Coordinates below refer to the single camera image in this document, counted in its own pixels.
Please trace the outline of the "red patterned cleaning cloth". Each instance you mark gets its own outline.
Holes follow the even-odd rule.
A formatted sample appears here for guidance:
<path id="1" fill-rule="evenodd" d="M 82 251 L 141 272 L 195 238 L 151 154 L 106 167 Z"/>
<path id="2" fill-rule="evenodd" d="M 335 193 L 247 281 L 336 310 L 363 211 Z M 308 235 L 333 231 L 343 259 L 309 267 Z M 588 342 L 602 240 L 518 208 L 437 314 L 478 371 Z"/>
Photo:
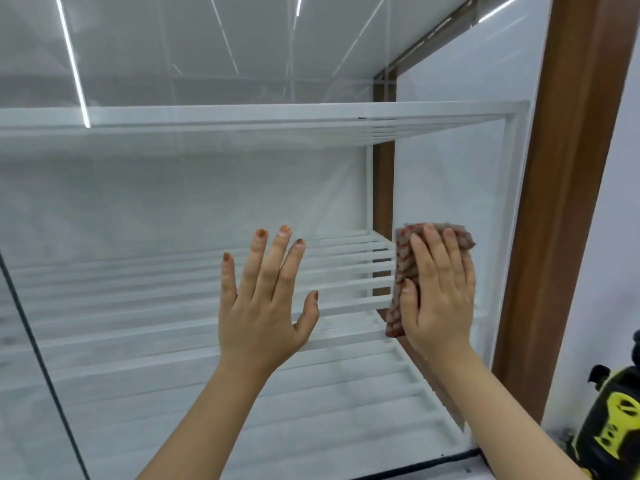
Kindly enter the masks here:
<path id="1" fill-rule="evenodd" d="M 434 223 L 433 225 L 439 234 L 442 234 L 447 228 L 452 229 L 453 233 L 456 235 L 456 240 L 461 251 L 470 251 L 476 245 L 471 233 L 469 233 L 464 226 L 453 225 L 450 223 Z M 405 336 L 402 325 L 400 295 L 402 293 L 405 280 L 414 282 L 416 288 L 419 289 L 419 271 L 410 243 L 411 236 L 414 234 L 420 236 L 421 240 L 424 242 L 427 242 L 424 234 L 424 226 L 424 223 L 407 223 L 396 229 L 396 269 L 394 274 L 394 287 L 392 291 L 392 300 L 385 316 L 385 334 L 389 338 Z"/>

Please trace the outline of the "glass cabinet door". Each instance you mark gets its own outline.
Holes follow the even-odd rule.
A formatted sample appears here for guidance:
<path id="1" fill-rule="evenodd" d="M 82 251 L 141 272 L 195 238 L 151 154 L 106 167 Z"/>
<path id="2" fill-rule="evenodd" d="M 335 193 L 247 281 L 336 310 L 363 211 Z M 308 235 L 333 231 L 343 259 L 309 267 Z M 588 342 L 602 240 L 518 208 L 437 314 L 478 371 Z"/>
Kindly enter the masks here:
<path id="1" fill-rule="evenodd" d="M 490 365 L 550 1 L 0 0 L 0 109 L 530 103 L 516 120 L 364 146 L 0 144 L 0 480 L 93 480 L 11 269 L 222 249 L 239 276 L 258 228 L 306 243 L 375 232 L 396 249 L 401 225 L 459 224 L 476 242 L 471 343 Z M 340 480 L 475 476 L 468 425 L 385 336 L 388 307 L 320 316 L 300 352 L 390 340 L 468 447 Z"/>

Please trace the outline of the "person's left hand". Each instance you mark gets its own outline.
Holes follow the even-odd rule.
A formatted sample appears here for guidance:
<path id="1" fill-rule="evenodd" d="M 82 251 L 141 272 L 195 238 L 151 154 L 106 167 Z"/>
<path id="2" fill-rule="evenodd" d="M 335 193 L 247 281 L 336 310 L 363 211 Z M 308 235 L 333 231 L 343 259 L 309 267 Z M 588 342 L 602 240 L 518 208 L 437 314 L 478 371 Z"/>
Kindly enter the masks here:
<path id="1" fill-rule="evenodd" d="M 220 361 L 260 362 L 276 370 L 302 348 L 295 343 L 296 321 L 292 320 L 292 306 L 296 279 L 307 244 L 303 239 L 289 243 L 273 295 L 256 295 L 260 266 L 272 241 L 269 241 L 268 232 L 264 229 L 254 234 L 241 279 L 236 283 L 237 298 L 232 307 L 221 307 L 220 290 Z"/>

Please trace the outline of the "white slatted metal shelf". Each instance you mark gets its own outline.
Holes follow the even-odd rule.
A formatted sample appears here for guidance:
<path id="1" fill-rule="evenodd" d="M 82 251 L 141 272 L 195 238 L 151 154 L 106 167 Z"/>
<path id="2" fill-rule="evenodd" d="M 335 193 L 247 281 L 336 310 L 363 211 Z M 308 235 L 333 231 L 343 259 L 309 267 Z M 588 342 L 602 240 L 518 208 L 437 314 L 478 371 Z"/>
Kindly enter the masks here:
<path id="1" fill-rule="evenodd" d="M 53 383 L 213 356 L 224 250 L 10 270 Z M 319 292 L 322 318 L 388 307 L 394 245 L 375 232 L 312 239 L 292 321 Z"/>
<path id="2" fill-rule="evenodd" d="M 364 146 L 525 116 L 530 103 L 378 102 L 0 109 L 0 144 L 203 134 L 230 145 Z"/>
<path id="3" fill-rule="evenodd" d="M 217 356 L 167 354 L 57 373 L 93 480 L 128 480 L 164 443 Z M 399 346 L 297 353 L 262 389 L 222 480 L 340 480 L 461 452 L 468 439 Z"/>

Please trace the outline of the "person's left forearm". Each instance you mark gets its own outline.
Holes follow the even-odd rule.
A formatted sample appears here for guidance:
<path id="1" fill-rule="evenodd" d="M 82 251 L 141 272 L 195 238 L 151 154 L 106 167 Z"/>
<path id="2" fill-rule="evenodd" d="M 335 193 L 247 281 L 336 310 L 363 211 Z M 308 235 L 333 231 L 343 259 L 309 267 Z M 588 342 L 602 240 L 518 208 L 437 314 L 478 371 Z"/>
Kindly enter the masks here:
<path id="1" fill-rule="evenodd" d="M 135 480 L 220 480 L 274 368 L 222 359 L 196 401 Z"/>

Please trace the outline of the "yellow and black machine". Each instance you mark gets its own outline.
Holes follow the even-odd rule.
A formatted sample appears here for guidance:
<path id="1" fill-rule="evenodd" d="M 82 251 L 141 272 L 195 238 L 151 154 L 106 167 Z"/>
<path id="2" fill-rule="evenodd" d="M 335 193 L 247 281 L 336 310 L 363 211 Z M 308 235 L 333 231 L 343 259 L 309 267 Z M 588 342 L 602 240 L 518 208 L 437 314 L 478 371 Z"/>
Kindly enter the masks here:
<path id="1" fill-rule="evenodd" d="M 619 371 L 597 364 L 588 377 L 598 395 L 566 453 L 590 480 L 640 480 L 640 330 L 632 364 Z"/>

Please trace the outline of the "person's right forearm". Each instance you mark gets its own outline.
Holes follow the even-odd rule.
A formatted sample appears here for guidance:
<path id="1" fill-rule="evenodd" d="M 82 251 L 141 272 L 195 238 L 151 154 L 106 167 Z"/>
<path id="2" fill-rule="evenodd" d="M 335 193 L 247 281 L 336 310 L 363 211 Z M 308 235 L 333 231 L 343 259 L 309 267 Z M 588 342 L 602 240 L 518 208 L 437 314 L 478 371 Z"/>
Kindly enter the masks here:
<path id="1" fill-rule="evenodd" d="M 496 480 L 590 480 L 469 345 L 428 361 Z"/>

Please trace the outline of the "person's right hand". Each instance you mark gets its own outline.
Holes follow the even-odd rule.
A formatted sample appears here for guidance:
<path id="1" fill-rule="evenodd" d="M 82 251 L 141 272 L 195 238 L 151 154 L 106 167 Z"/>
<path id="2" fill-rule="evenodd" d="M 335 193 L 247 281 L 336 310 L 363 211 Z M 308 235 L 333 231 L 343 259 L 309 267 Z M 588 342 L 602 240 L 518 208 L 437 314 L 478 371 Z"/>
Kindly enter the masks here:
<path id="1" fill-rule="evenodd" d="M 452 262 L 452 285 L 432 282 L 425 270 L 429 252 L 427 243 L 411 236 L 411 247 L 419 271 L 419 331 L 407 340 L 438 371 L 472 352 L 470 329 L 474 317 L 475 295 L 465 290 L 465 272 L 456 235 L 447 228 L 441 234 Z"/>

